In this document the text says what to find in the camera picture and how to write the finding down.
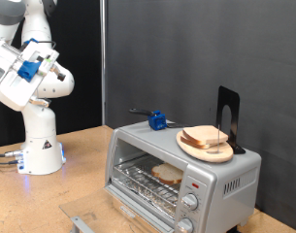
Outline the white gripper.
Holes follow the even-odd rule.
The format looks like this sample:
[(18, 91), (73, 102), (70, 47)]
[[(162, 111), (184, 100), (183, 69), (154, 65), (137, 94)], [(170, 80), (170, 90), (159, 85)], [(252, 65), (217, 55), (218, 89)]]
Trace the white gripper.
[(50, 100), (33, 96), (49, 73), (60, 81), (65, 75), (54, 65), (59, 53), (30, 41), (24, 50), (18, 50), (0, 41), (0, 102), (15, 111), (22, 111), (28, 102), (48, 107)]

